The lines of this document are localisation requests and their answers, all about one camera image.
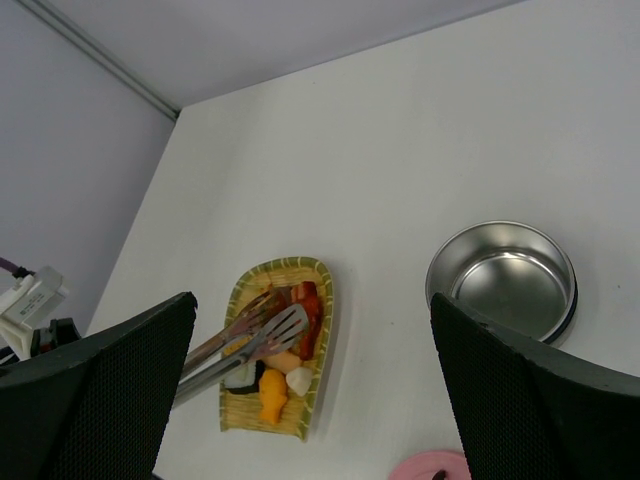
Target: white toy piece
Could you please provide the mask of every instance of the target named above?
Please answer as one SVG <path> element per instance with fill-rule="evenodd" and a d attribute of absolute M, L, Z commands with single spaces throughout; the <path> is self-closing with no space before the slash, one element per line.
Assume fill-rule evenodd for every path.
<path fill-rule="evenodd" d="M 299 397 L 304 397 L 309 388 L 311 387 L 311 381 L 313 380 L 313 372 L 307 367 L 298 367 L 295 370 L 291 370 L 285 377 L 289 388 L 296 392 Z"/>

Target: black mesh pad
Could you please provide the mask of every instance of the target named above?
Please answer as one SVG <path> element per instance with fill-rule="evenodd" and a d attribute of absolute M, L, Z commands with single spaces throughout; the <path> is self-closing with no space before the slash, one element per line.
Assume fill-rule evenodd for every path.
<path fill-rule="evenodd" d="M 22 447 L 29 449 L 6 442 L 13 456 L 7 457 L 11 461 L 3 465 L 0 478 L 148 480 L 195 308 L 195 297 L 181 294 L 4 371 L 0 402 L 10 402 L 14 417 L 3 428 L 28 437 Z"/>
<path fill-rule="evenodd" d="M 432 328 L 474 480 L 640 478 L 640 379 L 442 295 Z"/>

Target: white electrical plug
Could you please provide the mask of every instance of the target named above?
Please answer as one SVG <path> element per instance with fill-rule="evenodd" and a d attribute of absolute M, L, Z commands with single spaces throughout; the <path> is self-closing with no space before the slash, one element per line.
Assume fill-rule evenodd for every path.
<path fill-rule="evenodd" d="M 68 295 L 64 277 L 51 267 L 19 278 L 0 295 L 0 335 L 20 360 L 31 358 L 33 329 Z"/>

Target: cable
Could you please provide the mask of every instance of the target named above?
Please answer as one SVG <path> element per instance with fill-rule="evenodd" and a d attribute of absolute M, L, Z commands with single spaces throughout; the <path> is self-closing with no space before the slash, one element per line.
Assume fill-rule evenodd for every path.
<path fill-rule="evenodd" d="M 0 268 L 9 272 L 13 278 L 24 278 L 27 275 L 34 275 L 35 272 L 28 270 L 24 267 L 19 267 L 13 262 L 10 262 L 4 257 L 0 257 Z"/>

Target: gray wall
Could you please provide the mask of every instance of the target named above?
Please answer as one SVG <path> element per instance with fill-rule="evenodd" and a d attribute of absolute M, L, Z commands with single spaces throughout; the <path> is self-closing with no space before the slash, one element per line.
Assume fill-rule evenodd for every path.
<path fill-rule="evenodd" d="M 173 123 L 12 1 L 0 65 L 0 255 L 68 277 L 84 332 Z"/>
<path fill-rule="evenodd" d="M 517 0 L 45 0 L 181 106 Z"/>

